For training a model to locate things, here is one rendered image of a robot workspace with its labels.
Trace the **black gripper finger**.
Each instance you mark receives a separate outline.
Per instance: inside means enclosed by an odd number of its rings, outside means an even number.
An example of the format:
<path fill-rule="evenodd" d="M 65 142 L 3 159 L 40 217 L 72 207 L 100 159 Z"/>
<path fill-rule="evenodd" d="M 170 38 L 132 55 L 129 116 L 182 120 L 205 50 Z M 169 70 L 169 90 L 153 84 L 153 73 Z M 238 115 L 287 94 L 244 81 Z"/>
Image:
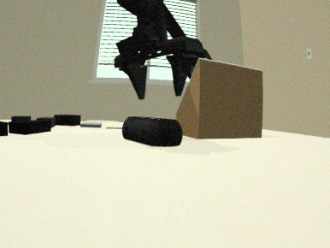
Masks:
<path fill-rule="evenodd" d="M 118 70 L 121 72 L 123 71 L 130 78 L 131 83 L 138 95 L 138 99 L 144 99 L 147 80 L 147 66 L 123 67 Z"/>
<path fill-rule="evenodd" d="M 175 95 L 181 96 L 187 76 L 192 68 L 193 62 L 197 59 L 197 56 L 175 54 L 166 56 L 166 58 L 172 67 Z"/>

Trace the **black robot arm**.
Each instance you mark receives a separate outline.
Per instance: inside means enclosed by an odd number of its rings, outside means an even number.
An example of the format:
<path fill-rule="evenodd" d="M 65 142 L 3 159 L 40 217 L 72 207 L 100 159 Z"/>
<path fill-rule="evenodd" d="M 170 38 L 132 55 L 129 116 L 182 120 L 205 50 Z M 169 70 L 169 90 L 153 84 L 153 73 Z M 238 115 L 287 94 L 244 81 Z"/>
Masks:
<path fill-rule="evenodd" d="M 128 10 L 131 14 L 137 16 L 137 22 L 148 19 L 148 18 L 163 18 L 166 20 L 166 24 L 170 25 L 168 30 L 171 38 L 178 38 L 185 36 L 186 34 L 169 12 L 168 7 L 163 3 L 163 0 L 116 0 L 116 2 L 125 10 Z M 126 55 L 133 53 L 138 55 L 138 52 L 149 47 L 153 42 L 152 48 L 159 48 L 160 39 L 156 34 L 154 28 L 151 25 L 145 25 L 140 27 L 138 30 L 132 32 L 132 36 L 125 38 L 122 41 L 115 43 L 117 50 L 120 52 L 120 57 L 126 57 Z M 203 48 L 203 54 L 197 54 L 197 59 L 193 62 L 192 68 L 188 74 L 190 79 L 193 69 L 195 68 L 198 58 L 207 58 L 207 60 L 213 60 L 209 55 L 209 52 Z"/>

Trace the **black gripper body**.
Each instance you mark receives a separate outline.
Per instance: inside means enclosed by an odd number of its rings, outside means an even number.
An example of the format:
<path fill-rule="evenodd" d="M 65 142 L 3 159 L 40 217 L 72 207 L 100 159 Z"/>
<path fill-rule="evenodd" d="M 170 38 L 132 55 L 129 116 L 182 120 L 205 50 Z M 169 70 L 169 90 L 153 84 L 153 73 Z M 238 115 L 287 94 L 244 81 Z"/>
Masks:
<path fill-rule="evenodd" d="M 153 42 L 149 47 L 141 50 L 138 55 L 130 53 L 126 57 L 121 58 L 120 55 L 114 59 L 114 68 L 136 67 L 145 64 L 146 60 L 159 56 L 168 56 L 175 54 L 197 55 L 203 54 L 203 45 L 197 38 L 180 36 L 178 38 L 168 39 L 168 30 L 170 25 L 166 24 L 163 18 L 148 18 L 137 22 L 137 26 L 133 28 L 133 32 L 145 25 L 151 25 L 160 39 L 159 48 L 152 48 Z M 161 52 L 159 52 L 161 51 Z M 148 56 L 149 55 L 149 56 Z"/>

